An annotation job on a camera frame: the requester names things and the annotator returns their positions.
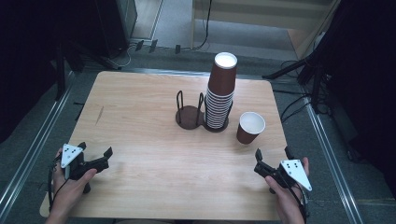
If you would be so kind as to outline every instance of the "round base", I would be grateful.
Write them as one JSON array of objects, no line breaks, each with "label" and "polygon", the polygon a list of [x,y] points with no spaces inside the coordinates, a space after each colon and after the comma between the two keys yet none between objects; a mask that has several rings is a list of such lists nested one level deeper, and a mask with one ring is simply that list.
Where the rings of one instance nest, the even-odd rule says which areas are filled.
[{"label": "round base", "polygon": [[204,125],[205,129],[207,129],[208,131],[210,131],[212,133],[221,133],[228,126],[228,118],[225,120],[224,126],[222,128],[218,128],[218,129],[211,128],[211,127],[207,126],[207,124],[205,122],[203,125]]},{"label": "round base", "polygon": [[204,123],[204,113],[198,111],[198,108],[195,106],[183,106],[182,109],[176,112],[176,123],[178,126],[186,130],[196,129]]}]

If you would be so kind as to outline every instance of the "white paper cup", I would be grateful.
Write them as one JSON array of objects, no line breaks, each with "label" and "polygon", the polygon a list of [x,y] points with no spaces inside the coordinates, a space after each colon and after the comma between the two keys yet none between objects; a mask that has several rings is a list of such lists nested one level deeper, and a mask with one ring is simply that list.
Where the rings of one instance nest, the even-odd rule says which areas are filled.
[{"label": "white paper cup", "polygon": [[239,119],[236,138],[242,144],[250,144],[265,129],[265,119],[255,112],[245,112]]}]

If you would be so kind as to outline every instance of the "finger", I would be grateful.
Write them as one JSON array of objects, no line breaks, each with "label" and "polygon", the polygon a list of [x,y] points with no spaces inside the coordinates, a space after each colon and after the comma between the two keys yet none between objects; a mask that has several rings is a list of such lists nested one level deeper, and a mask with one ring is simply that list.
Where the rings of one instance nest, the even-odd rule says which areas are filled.
[{"label": "finger", "polygon": [[282,187],[271,177],[271,176],[266,176],[265,177],[265,182],[267,182],[268,186],[274,190],[275,193],[278,193]]},{"label": "finger", "polygon": [[84,176],[79,179],[78,183],[85,186],[96,175],[96,173],[96,169],[91,169],[85,172]]},{"label": "finger", "polygon": [[303,158],[303,163],[304,163],[304,170],[306,175],[309,175],[309,160],[307,157]]},{"label": "finger", "polygon": [[55,158],[56,158],[56,157],[58,157],[58,156],[59,156],[59,154],[61,154],[62,150],[63,150],[62,148],[59,148],[59,149],[58,149],[58,151],[56,152],[56,156],[55,156]]}]

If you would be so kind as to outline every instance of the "human hand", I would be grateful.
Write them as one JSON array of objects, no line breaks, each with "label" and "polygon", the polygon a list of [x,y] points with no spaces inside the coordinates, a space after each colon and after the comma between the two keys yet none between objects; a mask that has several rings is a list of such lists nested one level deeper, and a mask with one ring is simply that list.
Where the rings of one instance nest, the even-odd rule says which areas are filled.
[{"label": "human hand", "polygon": [[[58,157],[61,152],[62,149],[59,149],[56,157]],[[79,202],[85,185],[90,182],[96,172],[95,169],[91,169],[79,180],[69,179],[64,183],[66,181],[64,179],[64,172],[62,171],[60,163],[56,163],[56,168],[52,173],[53,192],[56,196],[54,196],[53,205],[46,223],[66,222],[70,211]]]},{"label": "human hand", "polygon": [[[304,170],[309,175],[309,161],[307,157],[303,158]],[[271,176],[265,177],[265,182],[276,193],[276,211],[280,219],[285,224],[304,224],[303,215],[300,212],[299,204],[289,189],[282,188]],[[291,188],[298,198],[302,197],[302,193],[297,186]]]}]

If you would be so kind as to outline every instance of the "wire cup holder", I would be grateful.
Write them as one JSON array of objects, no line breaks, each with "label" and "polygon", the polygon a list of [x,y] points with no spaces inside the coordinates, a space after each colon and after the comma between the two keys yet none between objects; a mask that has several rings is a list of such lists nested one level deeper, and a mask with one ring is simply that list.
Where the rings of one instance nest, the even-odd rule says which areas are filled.
[{"label": "wire cup holder", "polygon": [[[231,102],[231,105],[228,108],[227,116],[223,122],[222,127],[214,129],[209,127],[205,122],[207,120],[207,104],[203,93],[200,93],[199,95],[197,107],[193,105],[184,105],[183,91],[179,91],[177,93],[176,99],[177,99],[176,123],[181,128],[186,130],[193,130],[202,125],[205,127],[205,129],[207,129],[212,133],[220,133],[227,128],[229,123],[228,117],[233,107],[233,102]],[[205,103],[205,113],[201,111],[201,107],[203,103]]]}]

